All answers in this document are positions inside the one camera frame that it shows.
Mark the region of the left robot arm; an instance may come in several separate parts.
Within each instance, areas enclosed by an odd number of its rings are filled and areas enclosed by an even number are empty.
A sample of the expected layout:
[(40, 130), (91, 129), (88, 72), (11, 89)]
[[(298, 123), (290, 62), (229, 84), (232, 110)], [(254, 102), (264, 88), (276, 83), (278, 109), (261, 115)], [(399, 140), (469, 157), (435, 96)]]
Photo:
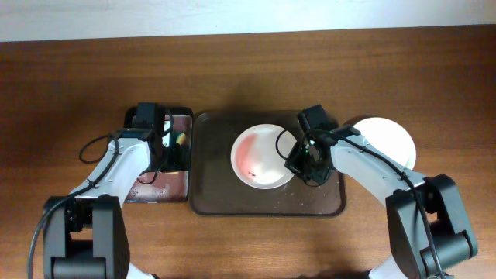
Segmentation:
[(132, 264), (122, 206), (135, 181), (156, 173), (174, 145), (172, 130), (120, 129), (91, 174), (66, 196), (50, 197), (35, 234), (43, 236), (46, 278), (149, 278)]

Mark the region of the white plate top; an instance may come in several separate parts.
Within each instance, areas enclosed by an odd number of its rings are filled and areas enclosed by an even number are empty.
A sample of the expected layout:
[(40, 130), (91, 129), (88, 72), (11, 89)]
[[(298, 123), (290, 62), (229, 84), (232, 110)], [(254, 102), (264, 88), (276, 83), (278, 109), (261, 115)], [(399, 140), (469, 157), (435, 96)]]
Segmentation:
[(285, 167), (286, 157), (296, 144), (290, 132), (274, 124), (259, 124), (243, 131), (232, 145), (230, 161), (236, 176), (260, 190), (279, 188), (293, 173)]

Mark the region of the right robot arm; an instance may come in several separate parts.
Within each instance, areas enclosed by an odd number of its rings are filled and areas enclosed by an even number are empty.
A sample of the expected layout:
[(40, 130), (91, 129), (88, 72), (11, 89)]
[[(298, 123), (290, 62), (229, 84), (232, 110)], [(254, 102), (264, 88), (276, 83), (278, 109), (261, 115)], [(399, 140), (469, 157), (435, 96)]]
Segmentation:
[(318, 185), (333, 171), (345, 174), (385, 206), (391, 255), (366, 272), (366, 278), (445, 278), (447, 268), (478, 253), (454, 180), (400, 165), (351, 126), (305, 129), (285, 166), (304, 182)]

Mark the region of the green yellow sponge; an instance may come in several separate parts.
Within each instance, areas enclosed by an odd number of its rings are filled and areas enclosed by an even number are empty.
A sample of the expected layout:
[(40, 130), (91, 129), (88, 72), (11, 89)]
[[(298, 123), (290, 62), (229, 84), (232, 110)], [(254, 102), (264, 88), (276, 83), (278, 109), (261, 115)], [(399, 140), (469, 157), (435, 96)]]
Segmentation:
[(183, 132), (174, 131), (171, 139), (179, 145), (185, 145), (188, 142), (188, 136)]

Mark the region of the white plate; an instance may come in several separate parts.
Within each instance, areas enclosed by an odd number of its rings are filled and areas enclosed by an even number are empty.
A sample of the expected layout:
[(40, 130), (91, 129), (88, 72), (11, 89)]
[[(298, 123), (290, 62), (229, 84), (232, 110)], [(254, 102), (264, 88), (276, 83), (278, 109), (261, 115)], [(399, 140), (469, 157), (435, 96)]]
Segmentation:
[(290, 132), (274, 124), (259, 124), (243, 131), (232, 145), (230, 161), (236, 176), (260, 190), (279, 188), (293, 173), (285, 167), (286, 157), (296, 144)]
[(413, 169), (416, 162), (416, 147), (408, 131), (397, 122), (369, 117), (352, 124), (375, 150), (403, 167)]

